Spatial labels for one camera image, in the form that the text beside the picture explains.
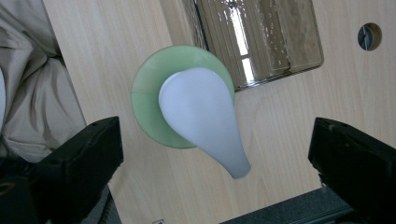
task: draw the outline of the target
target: green ceramic plate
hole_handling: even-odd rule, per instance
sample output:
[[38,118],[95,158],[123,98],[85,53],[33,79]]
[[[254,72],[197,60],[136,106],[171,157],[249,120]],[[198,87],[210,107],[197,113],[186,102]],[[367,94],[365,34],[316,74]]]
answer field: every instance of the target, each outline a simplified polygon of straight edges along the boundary
[[140,66],[134,77],[131,91],[134,116],[148,136],[167,147],[195,147],[168,125],[158,101],[160,88],[167,78],[193,67],[206,67],[219,74],[234,99],[233,82],[222,62],[208,51],[192,46],[157,51]]

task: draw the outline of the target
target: wooden table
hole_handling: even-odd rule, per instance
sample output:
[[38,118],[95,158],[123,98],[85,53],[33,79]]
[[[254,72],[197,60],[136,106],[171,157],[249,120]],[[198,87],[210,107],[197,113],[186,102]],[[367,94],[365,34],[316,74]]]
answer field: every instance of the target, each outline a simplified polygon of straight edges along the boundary
[[[172,38],[164,19],[165,9],[183,18],[180,1],[45,5],[87,123],[120,116],[125,162],[109,186],[123,223],[219,223],[319,188],[306,158],[315,117],[346,122],[396,147],[394,0],[314,0],[323,66],[236,94],[252,164],[238,180],[197,148],[157,144],[132,113],[131,83],[139,65],[158,49],[191,43],[183,35]],[[383,33],[370,52],[357,41],[366,22]]]

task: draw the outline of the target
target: beige cloth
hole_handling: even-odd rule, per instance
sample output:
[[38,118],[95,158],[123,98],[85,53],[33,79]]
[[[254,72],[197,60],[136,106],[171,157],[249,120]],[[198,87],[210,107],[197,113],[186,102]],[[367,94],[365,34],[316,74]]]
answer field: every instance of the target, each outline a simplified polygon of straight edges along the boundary
[[85,127],[41,0],[0,0],[1,157],[38,162]]

